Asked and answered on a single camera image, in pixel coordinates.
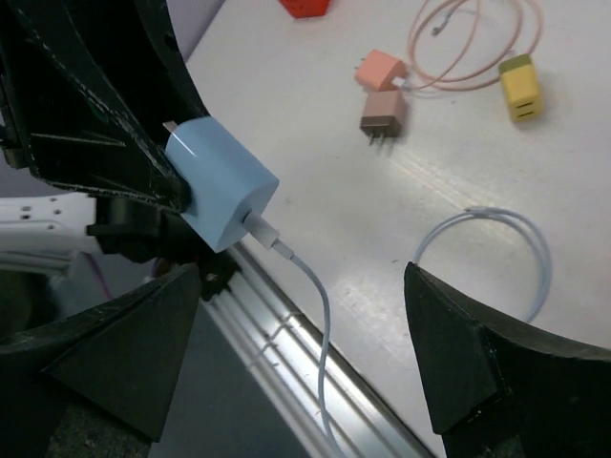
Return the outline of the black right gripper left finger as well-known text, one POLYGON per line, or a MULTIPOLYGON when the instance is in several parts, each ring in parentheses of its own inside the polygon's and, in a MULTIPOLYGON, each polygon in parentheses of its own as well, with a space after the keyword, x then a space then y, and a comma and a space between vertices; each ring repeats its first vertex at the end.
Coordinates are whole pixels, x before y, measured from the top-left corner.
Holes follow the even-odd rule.
POLYGON ((2 456, 148 456, 166 422, 199 300, 199 269, 184 264, 2 340, 2 456))

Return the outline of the blue charger plug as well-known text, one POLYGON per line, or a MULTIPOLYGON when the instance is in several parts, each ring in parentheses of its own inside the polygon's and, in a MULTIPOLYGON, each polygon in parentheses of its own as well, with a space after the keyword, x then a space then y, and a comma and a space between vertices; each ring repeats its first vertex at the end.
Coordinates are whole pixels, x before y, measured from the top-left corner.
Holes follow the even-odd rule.
POLYGON ((163 126, 165 155, 191 190, 181 215, 219 253, 246 235, 244 221, 263 213, 280 181, 211 116, 163 126))

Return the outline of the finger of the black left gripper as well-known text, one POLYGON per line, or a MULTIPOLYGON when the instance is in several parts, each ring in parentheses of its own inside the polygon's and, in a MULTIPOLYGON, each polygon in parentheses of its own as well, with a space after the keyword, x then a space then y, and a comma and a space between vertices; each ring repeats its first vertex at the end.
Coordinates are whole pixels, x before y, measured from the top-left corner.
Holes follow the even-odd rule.
POLYGON ((130 109, 133 1, 1 5, 1 150, 51 186, 174 212, 189 185, 130 109))
POLYGON ((167 3, 135 0, 132 5, 138 43, 128 105, 146 135, 162 143, 169 136, 165 122, 180 124, 209 113, 180 54, 167 3))

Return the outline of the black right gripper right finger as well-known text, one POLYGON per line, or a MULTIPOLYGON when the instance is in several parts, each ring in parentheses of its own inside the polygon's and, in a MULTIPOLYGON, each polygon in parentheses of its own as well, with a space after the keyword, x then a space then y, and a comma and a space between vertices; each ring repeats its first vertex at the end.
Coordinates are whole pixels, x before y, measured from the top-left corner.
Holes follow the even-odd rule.
POLYGON ((449 457, 607 457, 610 352, 512 318, 415 263, 407 319, 449 457))

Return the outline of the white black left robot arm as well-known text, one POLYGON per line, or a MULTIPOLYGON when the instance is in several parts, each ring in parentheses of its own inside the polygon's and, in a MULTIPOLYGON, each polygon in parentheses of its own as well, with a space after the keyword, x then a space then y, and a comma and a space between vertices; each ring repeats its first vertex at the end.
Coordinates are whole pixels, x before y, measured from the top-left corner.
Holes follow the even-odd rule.
POLYGON ((5 1, 1 151, 55 188, 1 202, 1 256, 191 261, 169 123, 207 113, 163 1, 5 1))

